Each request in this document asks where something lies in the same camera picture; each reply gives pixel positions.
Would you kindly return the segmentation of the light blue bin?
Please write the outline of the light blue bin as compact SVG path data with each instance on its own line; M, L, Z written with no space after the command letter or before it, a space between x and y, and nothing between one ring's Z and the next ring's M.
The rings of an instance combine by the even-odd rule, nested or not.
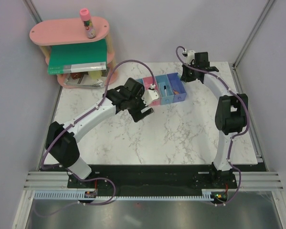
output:
M174 93L172 91L167 75L156 76L156 81L158 84L158 90L161 97L160 104L166 105L173 103Z
M139 82L140 84L144 84L143 79L136 79L137 82Z

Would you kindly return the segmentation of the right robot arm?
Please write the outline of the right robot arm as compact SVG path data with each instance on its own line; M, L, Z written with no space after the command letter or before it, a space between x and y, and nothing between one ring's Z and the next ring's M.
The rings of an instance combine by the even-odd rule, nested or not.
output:
M183 49L182 75L180 80L189 83L200 81L218 100L215 126L219 130L219 142L213 166L217 170L209 175L212 187L221 187L226 182L223 171L232 169L231 151L235 137L244 135L249 128L248 97L231 89L221 77L219 69L210 66L207 52Z

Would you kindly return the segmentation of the pink plastic bin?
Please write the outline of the pink plastic bin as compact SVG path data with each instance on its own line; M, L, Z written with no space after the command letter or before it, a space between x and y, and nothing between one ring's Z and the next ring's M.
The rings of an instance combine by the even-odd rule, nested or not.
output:
M143 84L145 86L145 89L149 89L150 86L153 84L153 77L150 76L150 77L144 77L143 78ZM153 107L153 106L158 106L160 105L161 103L161 96L160 96L160 92L159 92L159 88L158 88L158 84L157 82L155 81L154 82L155 84L155 91L157 91L158 95L159 95L159 99L157 99L156 101L152 102L149 106Z

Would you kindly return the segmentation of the pink capped bottle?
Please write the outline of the pink capped bottle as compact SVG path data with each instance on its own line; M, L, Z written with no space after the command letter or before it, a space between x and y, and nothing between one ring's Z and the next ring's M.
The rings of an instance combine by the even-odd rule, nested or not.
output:
M92 23L92 17L87 8L80 9L80 18L84 24L86 35L89 39L93 39L96 36L95 29Z

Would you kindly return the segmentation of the dark blue plastic bin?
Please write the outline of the dark blue plastic bin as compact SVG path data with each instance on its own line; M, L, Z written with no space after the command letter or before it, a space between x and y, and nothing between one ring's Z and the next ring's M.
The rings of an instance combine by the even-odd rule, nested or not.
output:
M180 75L178 73L167 74L171 89L174 95L173 103L182 102L187 96L187 92L184 88L183 82L180 80ZM180 94L175 94L173 90L180 92Z

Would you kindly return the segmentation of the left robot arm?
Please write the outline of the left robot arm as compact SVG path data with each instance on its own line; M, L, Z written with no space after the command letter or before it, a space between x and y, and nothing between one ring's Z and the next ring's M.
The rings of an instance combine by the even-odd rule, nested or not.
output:
M80 157L78 143L94 127L102 121L127 110L134 122L144 119L153 113L149 105L159 99L155 85L148 89L133 78L114 89L105 90L100 99L91 109L63 124L57 121L49 126L46 138L46 154L50 154L59 165L78 177L83 187L91 187L95 176L91 167Z

